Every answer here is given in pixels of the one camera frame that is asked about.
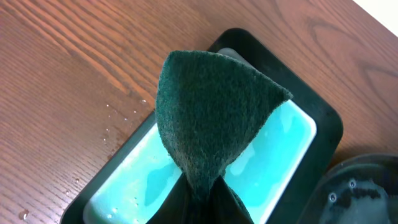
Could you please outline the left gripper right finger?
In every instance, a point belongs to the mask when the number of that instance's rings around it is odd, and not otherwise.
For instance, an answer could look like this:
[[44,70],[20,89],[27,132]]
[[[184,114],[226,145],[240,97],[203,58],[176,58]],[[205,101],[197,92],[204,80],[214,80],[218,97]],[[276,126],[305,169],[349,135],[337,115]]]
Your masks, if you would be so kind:
[[219,176],[210,192],[208,221],[211,224],[252,224],[242,202],[238,202],[230,187]]

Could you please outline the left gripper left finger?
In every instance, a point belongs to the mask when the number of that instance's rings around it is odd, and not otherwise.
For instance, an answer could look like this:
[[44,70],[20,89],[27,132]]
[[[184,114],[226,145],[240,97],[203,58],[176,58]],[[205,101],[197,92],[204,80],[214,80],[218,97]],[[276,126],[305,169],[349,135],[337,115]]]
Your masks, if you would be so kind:
[[197,211],[192,188],[186,175],[182,174],[147,224],[194,224],[198,221]]

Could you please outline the green yellow sponge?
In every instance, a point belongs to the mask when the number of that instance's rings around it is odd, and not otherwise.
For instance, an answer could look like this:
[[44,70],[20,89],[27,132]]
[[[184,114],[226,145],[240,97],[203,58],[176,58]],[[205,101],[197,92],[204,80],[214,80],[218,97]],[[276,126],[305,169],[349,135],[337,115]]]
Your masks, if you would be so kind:
[[162,143],[195,198],[209,196],[271,113],[291,98],[286,88],[232,57],[198,50],[168,55],[155,116]]

